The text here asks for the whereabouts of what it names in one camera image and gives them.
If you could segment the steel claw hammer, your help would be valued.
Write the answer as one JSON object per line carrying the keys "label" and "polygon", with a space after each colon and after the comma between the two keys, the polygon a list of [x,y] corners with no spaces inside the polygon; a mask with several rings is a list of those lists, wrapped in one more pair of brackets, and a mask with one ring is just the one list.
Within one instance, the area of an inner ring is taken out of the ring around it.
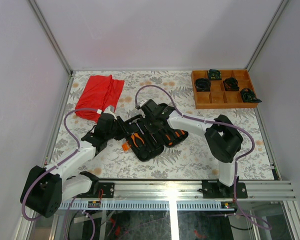
{"label": "steel claw hammer", "polygon": [[147,129],[145,128],[145,126],[142,125],[142,124],[140,124],[140,123],[138,123],[138,122],[136,123],[136,125],[138,126],[140,132],[144,135],[144,134],[145,134],[145,131],[147,130]]}

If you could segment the black plastic tool case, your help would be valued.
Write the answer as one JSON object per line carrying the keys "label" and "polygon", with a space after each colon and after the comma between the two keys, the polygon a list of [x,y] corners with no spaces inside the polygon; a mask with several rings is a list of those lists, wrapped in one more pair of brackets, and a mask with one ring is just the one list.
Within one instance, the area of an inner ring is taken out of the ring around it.
{"label": "black plastic tool case", "polygon": [[[143,112],[143,114],[138,114],[125,121],[125,123],[128,125],[130,135],[125,137],[126,144],[123,147],[126,149],[131,149],[138,160],[141,162],[147,162],[157,157],[164,151],[165,148],[173,148],[183,142],[189,136],[189,133],[187,131],[183,130],[186,133],[186,135],[183,135],[180,131],[182,129],[174,129],[172,127],[167,130],[150,130],[150,128],[146,125],[145,120],[145,114]],[[140,129],[138,128],[136,123],[139,123],[146,128],[144,134],[140,132]],[[145,142],[143,146],[135,147],[131,139],[131,135],[133,133],[138,133],[142,137]],[[173,142],[171,146],[166,145],[165,134],[170,136]]]}

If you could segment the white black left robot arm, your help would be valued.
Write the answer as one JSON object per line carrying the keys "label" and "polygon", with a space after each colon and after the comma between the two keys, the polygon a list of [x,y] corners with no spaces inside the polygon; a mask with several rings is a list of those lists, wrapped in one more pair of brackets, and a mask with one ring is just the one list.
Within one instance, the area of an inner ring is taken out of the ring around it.
{"label": "white black left robot arm", "polygon": [[78,195],[95,197],[100,193],[99,178],[88,171],[74,172],[107,147],[111,139],[125,137],[124,121],[119,116],[102,113],[96,125],[77,141],[74,152],[67,153],[56,163],[34,166],[26,179],[20,203],[22,215],[28,221],[26,208],[49,218],[61,203]]}

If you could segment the orange black pliers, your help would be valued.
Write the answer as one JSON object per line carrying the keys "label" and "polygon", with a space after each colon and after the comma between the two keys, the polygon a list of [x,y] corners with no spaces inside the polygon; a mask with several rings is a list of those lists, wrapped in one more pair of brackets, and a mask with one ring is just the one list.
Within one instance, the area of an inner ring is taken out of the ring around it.
{"label": "orange black pliers", "polygon": [[135,147],[140,148],[145,145],[145,141],[138,133],[133,133],[130,137]]}

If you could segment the large black handled screwdriver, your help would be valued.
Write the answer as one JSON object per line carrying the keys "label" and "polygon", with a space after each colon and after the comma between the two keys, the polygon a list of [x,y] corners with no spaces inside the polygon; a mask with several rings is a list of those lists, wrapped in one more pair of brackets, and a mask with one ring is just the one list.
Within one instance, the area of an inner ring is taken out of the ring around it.
{"label": "large black handled screwdriver", "polygon": [[173,144],[173,142],[168,134],[165,134],[165,144],[168,146],[171,146]]}

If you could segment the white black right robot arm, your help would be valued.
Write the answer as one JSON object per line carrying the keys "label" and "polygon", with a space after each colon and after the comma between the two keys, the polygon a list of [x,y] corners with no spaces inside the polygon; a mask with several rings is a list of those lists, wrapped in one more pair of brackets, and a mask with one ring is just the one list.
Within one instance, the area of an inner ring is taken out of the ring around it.
{"label": "white black right robot arm", "polygon": [[219,194],[227,198],[235,193],[234,157],[241,149],[243,137],[228,117],[219,115],[214,120],[206,120],[199,116],[184,115],[175,107],[157,104],[152,99],[142,101],[139,107],[154,130],[170,127],[204,137],[210,152],[219,161]]}

